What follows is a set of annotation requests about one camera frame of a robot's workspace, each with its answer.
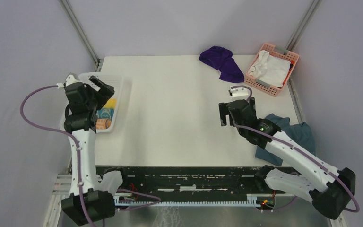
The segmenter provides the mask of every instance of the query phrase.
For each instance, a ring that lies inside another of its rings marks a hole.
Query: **wire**
[[[79,191],[79,197],[80,197],[80,202],[81,202],[81,208],[83,210],[83,213],[84,213],[84,216],[86,217],[87,221],[89,222],[89,224],[91,224],[93,227],[96,227],[96,225],[93,223],[93,221],[91,220],[90,216],[88,215],[88,212],[87,212],[87,209],[86,209],[86,204],[84,202],[84,196],[83,196],[83,186],[82,186],[82,180],[81,180],[81,157],[80,157],[80,145],[76,139],[76,137],[74,137],[72,134],[66,132],[66,131],[63,131],[63,130],[59,130],[59,129],[54,129],[54,128],[48,128],[48,127],[45,127],[45,126],[41,126],[41,125],[38,125],[34,122],[31,122],[29,119],[26,118],[26,116],[24,115],[24,105],[26,104],[26,101],[32,96],[34,95],[35,93],[37,92],[40,92],[42,90],[45,90],[45,89],[48,89],[48,88],[57,88],[58,86],[57,85],[51,85],[51,86],[46,86],[46,87],[42,87],[40,89],[37,89],[33,92],[31,92],[29,95],[27,95],[25,97],[25,99],[22,101],[21,105],[20,105],[20,115],[21,117],[25,120],[25,122],[27,122],[28,124],[36,127],[36,128],[39,128],[39,129],[42,129],[42,130],[47,130],[47,131],[55,131],[55,132],[59,132],[59,133],[62,133],[64,135],[67,135],[69,136],[73,141],[74,143],[76,144],[76,148],[77,148],[77,178],[78,178],[78,191]],[[104,227],[105,226],[105,220],[102,220],[102,226]]]
[[[121,211],[130,211],[130,210],[137,210],[143,207],[148,207],[148,206],[152,206],[154,204],[157,204],[161,201],[161,198],[154,196],[154,195],[147,195],[147,194],[143,194],[143,193],[139,193],[139,192],[134,192],[131,190],[127,190],[127,189],[123,189],[123,188],[119,188],[117,190],[117,192],[128,192],[128,193],[132,193],[132,194],[136,194],[136,195],[140,195],[140,196],[144,196],[144,197],[148,197],[148,198],[152,198],[152,199],[156,199],[157,201],[152,202],[152,203],[148,203],[148,204],[144,204],[138,207],[132,207],[132,208],[126,208],[126,209],[122,209]]]
[[[250,100],[250,98],[252,97],[252,89],[248,86],[245,85],[235,85],[235,86],[231,86],[230,89],[235,89],[235,88],[245,88],[248,89],[250,91],[250,95],[248,96],[248,98],[246,99],[246,101],[248,102]]]
[[[290,144],[289,142],[287,141],[284,141],[284,140],[281,140],[279,138],[276,138],[276,137],[273,137],[271,135],[268,135],[264,132],[261,132],[259,130],[256,130],[256,129],[253,129],[251,127],[248,127],[248,126],[243,126],[243,125],[238,125],[236,124],[236,122],[234,122],[234,125],[237,127],[237,128],[242,128],[242,129],[247,129],[247,130],[250,130],[250,131],[253,131],[255,133],[258,133],[259,135],[262,135],[262,136],[265,136],[265,137],[268,137],[272,140],[275,140],[277,142],[280,142],[280,143],[283,143],[287,146],[289,146],[291,149],[294,149],[296,151],[298,151],[300,154],[304,155],[307,159],[309,159],[310,161],[312,161],[313,163],[315,163],[319,168],[321,168],[323,171],[325,171],[325,173],[329,174],[330,176],[332,176],[337,182],[339,182],[339,184],[344,188],[344,190],[347,192],[347,194],[350,196],[351,200],[353,201],[354,205],[355,205],[355,209],[349,209],[349,208],[344,208],[344,210],[346,211],[349,211],[349,212],[353,212],[353,213],[358,213],[360,211],[360,205],[358,204],[357,200],[355,199],[353,193],[351,193],[350,189],[348,189],[348,187],[342,182],[342,180],[340,180],[334,173],[332,172],[329,172],[329,170],[324,167],[321,163],[319,163],[317,160],[315,160],[313,157],[309,156],[308,154],[306,154],[304,151],[302,151],[301,149],[299,149],[298,147],[294,147],[292,144]]]

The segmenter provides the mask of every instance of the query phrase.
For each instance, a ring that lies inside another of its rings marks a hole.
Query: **basket handle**
[[[287,55],[287,53],[289,53],[288,50],[286,50],[285,48],[280,47],[280,46],[275,46],[274,51],[278,52],[278,53],[281,53],[283,55]]]
[[[265,86],[265,87],[270,87],[270,85],[269,85],[269,84],[265,83],[265,82],[264,82],[264,81],[262,81],[262,80],[259,80],[259,79],[255,79],[255,82],[256,82],[256,83],[259,83],[259,84],[261,84],[262,86]]]

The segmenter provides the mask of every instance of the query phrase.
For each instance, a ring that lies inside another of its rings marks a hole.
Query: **white basket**
[[[95,76],[98,79],[100,79],[102,82],[104,82],[105,84],[113,86],[113,88],[115,90],[115,94],[113,94],[113,96],[111,97],[111,98],[116,99],[116,106],[115,106],[115,109],[113,111],[113,117],[112,117],[111,125],[107,129],[97,129],[96,130],[96,133],[110,132],[110,131],[113,130],[113,126],[115,125],[115,119],[116,119],[116,115],[117,115],[117,112],[118,112],[118,109],[119,109],[121,90],[122,90],[122,87],[123,87],[123,77],[113,75],[113,74],[104,73],[104,72],[86,72],[86,73],[80,74],[78,76],[78,79],[81,82],[85,83],[85,84],[89,84],[92,88],[98,89],[98,86],[93,84],[89,80],[89,78],[91,76]],[[65,115],[62,116],[62,120],[60,121],[60,128],[62,130],[64,130],[64,128],[63,128],[64,122],[65,122]]]

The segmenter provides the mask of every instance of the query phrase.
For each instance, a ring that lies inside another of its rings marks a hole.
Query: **gray floor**
[[[290,198],[277,198],[277,204]],[[61,227],[76,227],[66,215]],[[264,213],[255,208],[238,207],[151,207],[119,212],[106,220],[106,227],[330,227],[329,219],[313,206],[297,200],[291,207]]]

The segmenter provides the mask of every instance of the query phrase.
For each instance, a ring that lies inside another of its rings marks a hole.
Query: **yellow cloth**
[[[116,98],[110,98],[108,100],[108,102],[106,102],[106,104],[104,105],[103,108],[112,108],[112,109],[114,109],[115,106],[116,106],[116,101],[117,101]]]

